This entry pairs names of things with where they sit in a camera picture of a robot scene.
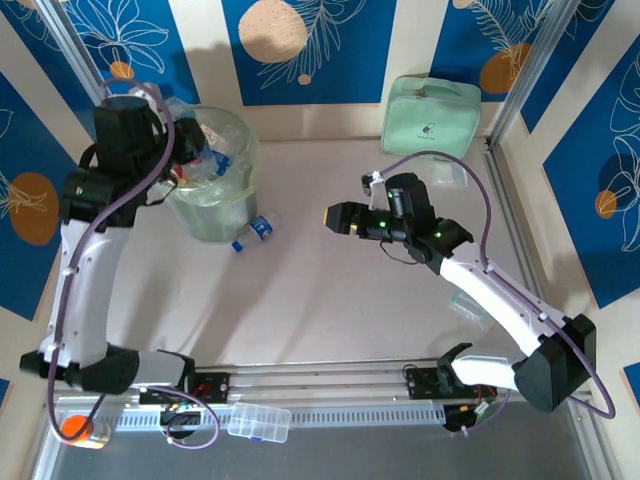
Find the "soda water bottle blue cap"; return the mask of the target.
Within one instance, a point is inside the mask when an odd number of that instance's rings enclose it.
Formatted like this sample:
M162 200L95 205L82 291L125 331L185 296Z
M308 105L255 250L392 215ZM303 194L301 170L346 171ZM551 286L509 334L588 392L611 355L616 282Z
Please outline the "soda water bottle blue cap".
M201 152L201 160L206 175L223 176L231 166L231 158L207 147Z

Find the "clear plastic organizer box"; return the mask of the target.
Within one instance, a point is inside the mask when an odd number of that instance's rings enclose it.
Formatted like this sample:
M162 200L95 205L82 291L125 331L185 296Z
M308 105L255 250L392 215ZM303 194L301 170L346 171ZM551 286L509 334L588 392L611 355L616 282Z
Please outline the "clear plastic organizer box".
M252 441L283 444L288 439L292 412L266 405L236 402L230 411L227 431Z

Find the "long aluminium base rail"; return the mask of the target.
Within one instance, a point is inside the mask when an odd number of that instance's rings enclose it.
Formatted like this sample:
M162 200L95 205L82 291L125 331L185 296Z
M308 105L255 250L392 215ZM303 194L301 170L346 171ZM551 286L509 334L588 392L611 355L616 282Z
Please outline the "long aluminium base rail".
M436 367L434 358L273 365L214 365L196 371L227 372L225 404L345 406L410 401L402 376L406 364Z

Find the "clear bin with green liner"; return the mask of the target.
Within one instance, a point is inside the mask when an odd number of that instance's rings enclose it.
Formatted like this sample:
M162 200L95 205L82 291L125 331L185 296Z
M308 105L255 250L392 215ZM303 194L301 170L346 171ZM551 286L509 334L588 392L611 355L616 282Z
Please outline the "clear bin with green liner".
M254 131L236 114L196 106L189 116L226 140L231 166L223 176L206 175L201 157L182 166L190 184L178 187L171 178L157 183L165 202L190 235L209 243L229 243L257 215L256 181L261 163Z

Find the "aluminium side rail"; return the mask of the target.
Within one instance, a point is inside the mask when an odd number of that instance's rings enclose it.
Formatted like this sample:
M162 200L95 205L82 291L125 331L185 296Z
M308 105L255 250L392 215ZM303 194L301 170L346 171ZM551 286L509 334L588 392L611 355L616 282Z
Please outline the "aluminium side rail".
M485 140L479 140L477 145L517 264L515 270L504 268L493 254L493 244L487 244L489 274L482 291L487 293L490 288L495 288L496 291L480 304L508 333L522 354L531 356L544 339L554 334L554 330L539 320L536 313L542 310L549 318L558 322L562 320L562 313L551 307L544 298L536 269L536 257L527 242L524 210L506 160L490 151Z

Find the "mint green zip pouch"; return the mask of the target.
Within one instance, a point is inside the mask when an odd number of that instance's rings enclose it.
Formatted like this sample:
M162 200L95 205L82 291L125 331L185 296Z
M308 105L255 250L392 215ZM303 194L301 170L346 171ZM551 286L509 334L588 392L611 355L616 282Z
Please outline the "mint green zip pouch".
M481 90L445 79L401 76L394 80L381 148L393 155L434 150L466 154L481 118Z

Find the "jar with orange lid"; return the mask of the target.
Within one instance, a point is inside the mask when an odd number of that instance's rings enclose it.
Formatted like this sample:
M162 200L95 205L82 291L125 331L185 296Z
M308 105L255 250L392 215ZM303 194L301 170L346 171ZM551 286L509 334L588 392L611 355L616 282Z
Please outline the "jar with orange lid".
M74 440L66 441L69 445L86 449L101 449L109 442L112 430L111 426L103 420L74 415L65 420L62 425L62 433L67 437L77 435Z

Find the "aluminium frame post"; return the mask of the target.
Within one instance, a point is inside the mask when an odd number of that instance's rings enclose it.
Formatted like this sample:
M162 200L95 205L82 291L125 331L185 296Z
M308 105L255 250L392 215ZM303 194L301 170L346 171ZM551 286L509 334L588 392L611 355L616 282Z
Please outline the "aluminium frame post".
M42 39L39 66L91 141L96 140L94 109L105 80L73 24L65 6L71 0L33 0Z
M583 0L549 0L549 16L530 48L488 139L490 151L507 140L521 120L533 133L590 41L580 9Z

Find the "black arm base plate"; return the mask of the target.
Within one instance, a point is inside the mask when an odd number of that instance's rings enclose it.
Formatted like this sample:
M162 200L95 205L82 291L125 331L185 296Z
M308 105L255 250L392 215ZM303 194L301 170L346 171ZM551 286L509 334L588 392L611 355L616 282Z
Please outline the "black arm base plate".
M442 383L436 367L418 367L406 364L402 369L409 398L411 400L469 400L479 402L495 397L497 390L486 385L453 386Z
M189 393L207 404L225 404L230 388L230 374L227 372L196 371L181 381L174 389ZM163 405L179 403L184 398L174 393L148 389L139 394L141 405Z

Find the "clear bottle blue logo label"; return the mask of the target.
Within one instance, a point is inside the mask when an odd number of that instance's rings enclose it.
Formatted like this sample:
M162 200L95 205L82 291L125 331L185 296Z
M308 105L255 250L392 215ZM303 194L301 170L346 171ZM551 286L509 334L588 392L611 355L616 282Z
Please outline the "clear bottle blue logo label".
M232 249L240 253L263 243L279 229L280 223L281 216L275 211L257 215L240 230L231 243Z

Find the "crumpled clear plastic bag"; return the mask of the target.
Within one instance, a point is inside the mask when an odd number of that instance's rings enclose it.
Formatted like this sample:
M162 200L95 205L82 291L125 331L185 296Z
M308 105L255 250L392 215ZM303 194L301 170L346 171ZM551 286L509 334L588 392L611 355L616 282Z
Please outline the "crumpled clear plastic bag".
M489 331L495 324L493 317L462 290L458 290L453 295L450 307L458 314L477 324L484 331Z

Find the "flat clear zip bag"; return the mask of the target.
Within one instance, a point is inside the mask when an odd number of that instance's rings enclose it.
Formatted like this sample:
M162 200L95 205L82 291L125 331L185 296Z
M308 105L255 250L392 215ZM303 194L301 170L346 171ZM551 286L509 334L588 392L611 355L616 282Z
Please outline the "flat clear zip bag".
M432 183L446 187L466 187L466 171L457 163L435 162L431 167Z

